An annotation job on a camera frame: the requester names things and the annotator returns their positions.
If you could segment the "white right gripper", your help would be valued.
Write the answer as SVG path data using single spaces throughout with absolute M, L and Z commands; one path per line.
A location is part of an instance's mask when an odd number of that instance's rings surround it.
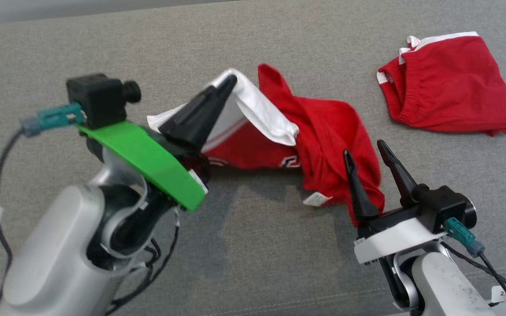
M 398 208 L 379 215 L 359 179 L 357 164 L 348 150 L 344 150 L 353 213 L 358 222 L 358 239 L 354 254 L 358 263 L 367 264 L 406 250 L 423 247 L 426 243 L 446 235 L 436 214 L 421 211 L 412 192 L 417 183 L 384 140 L 377 141 L 384 164 L 391 170 L 400 193 Z

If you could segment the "red shorts with white stripes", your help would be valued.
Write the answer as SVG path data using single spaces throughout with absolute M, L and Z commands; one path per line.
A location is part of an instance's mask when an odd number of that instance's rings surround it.
M 506 83 L 477 32 L 406 41 L 376 74 L 392 120 L 440 133 L 506 134 Z

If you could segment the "red shirt with white sleeves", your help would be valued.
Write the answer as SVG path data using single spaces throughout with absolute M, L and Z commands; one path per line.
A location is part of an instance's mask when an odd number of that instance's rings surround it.
M 211 81 L 219 86 L 229 75 L 238 80 L 202 150 L 210 163 L 244 170 L 299 168 L 309 191 L 305 205 L 346 204 L 356 223 L 343 155 L 348 151 L 368 198 L 382 213 L 380 166 L 355 109 L 294 95 L 269 64 L 260 64 L 257 73 L 258 84 L 234 68 Z

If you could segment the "grey fabric sofa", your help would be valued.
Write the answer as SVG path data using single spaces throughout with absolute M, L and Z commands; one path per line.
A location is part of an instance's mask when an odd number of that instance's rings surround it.
M 281 72 L 294 94 L 353 106 L 416 181 L 478 210 L 474 233 L 506 277 L 506 135 L 439 134 L 393 122 L 379 67 L 420 38 L 476 31 L 506 82 L 506 0 L 243 0 L 0 24 L 0 152 L 22 118 L 64 104 L 68 78 L 133 79 L 129 118 L 178 106 L 233 67 Z M 345 207 L 303 205 L 295 170 L 213 171 L 181 215 L 165 270 L 117 316 L 377 316 L 396 312 L 379 264 L 359 265 Z

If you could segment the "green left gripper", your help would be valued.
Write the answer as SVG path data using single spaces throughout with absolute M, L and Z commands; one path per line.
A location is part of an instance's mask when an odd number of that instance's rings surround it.
M 173 139 L 191 141 L 197 150 L 202 150 L 237 81 L 235 75 L 228 75 L 219 86 L 208 86 L 161 124 L 159 132 Z M 194 212 L 205 200 L 201 184 L 139 125 L 119 122 L 100 129 L 81 125 L 77 128 L 119 156 L 189 212 Z

